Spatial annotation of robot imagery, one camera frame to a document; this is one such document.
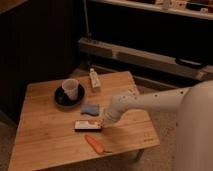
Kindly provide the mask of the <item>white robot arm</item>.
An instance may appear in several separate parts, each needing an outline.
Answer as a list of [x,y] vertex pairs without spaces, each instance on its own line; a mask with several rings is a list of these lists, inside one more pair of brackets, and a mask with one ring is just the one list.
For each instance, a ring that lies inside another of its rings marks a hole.
[[213,171],[213,80],[150,94],[127,90],[113,95],[103,111],[103,123],[114,124],[131,109],[176,112],[173,171]]

